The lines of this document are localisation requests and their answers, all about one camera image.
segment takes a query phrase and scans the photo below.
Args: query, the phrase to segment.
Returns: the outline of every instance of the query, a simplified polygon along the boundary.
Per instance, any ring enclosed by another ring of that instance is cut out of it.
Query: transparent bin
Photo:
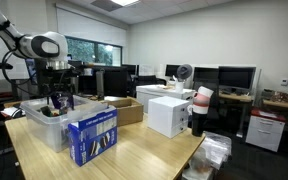
[[[73,96],[74,111],[68,114],[47,117],[38,112],[41,107],[47,106],[46,98],[24,101],[21,108],[25,111],[30,133],[43,141],[55,152],[60,152],[68,147],[67,125],[72,122],[85,119],[88,114],[104,110],[107,104],[91,101],[86,98]],[[48,107],[51,111],[58,112],[50,99]]]

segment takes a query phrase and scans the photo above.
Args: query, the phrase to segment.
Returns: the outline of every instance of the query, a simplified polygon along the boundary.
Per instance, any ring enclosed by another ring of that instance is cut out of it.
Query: computer monitor
[[[133,65],[133,64],[122,64],[122,67],[126,67],[127,68],[127,72],[130,75],[137,75],[136,73],[136,67],[137,65]]]
[[[127,96],[126,67],[94,66],[92,76],[80,76],[78,92],[84,95],[97,95],[96,72],[104,71],[104,95]]]
[[[195,67],[193,81],[200,79],[218,79],[218,68]]]
[[[180,67],[180,65],[167,64],[166,70],[165,70],[165,76],[173,77],[173,75],[174,75],[175,77],[177,77],[177,68],[178,67]]]
[[[31,84],[37,85],[37,75],[36,75],[36,68],[35,68],[34,59],[25,59],[25,64],[27,67],[28,75],[31,79]]]
[[[219,67],[220,88],[252,89],[256,67]]]

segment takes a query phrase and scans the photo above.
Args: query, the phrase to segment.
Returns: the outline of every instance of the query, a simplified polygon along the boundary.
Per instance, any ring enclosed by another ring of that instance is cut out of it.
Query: white cabinet
[[[148,127],[173,138],[187,129],[189,101],[168,96],[149,100]]]
[[[144,112],[148,112],[148,101],[153,98],[169,96],[178,99],[188,100],[193,103],[192,89],[184,89],[183,92],[176,92],[175,90],[164,90],[159,88],[158,85],[146,85],[136,87],[136,98],[137,101],[144,105]]]
[[[250,119],[246,142],[277,152],[285,123],[281,119],[268,119],[253,114]]]

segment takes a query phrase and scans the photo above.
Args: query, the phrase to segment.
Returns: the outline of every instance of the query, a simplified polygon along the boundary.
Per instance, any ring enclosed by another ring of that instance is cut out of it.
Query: blue box
[[[70,156],[82,166],[117,142],[117,110],[106,110],[87,115],[84,120],[68,125]]]

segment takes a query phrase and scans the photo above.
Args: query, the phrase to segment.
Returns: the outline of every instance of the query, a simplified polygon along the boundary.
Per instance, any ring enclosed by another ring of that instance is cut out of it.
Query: cardboard box
[[[117,142],[117,110],[109,106],[106,110],[92,113],[82,121],[68,125],[70,156],[82,166]]]
[[[133,98],[107,101],[106,103],[117,108],[117,126],[143,121],[143,105]]]

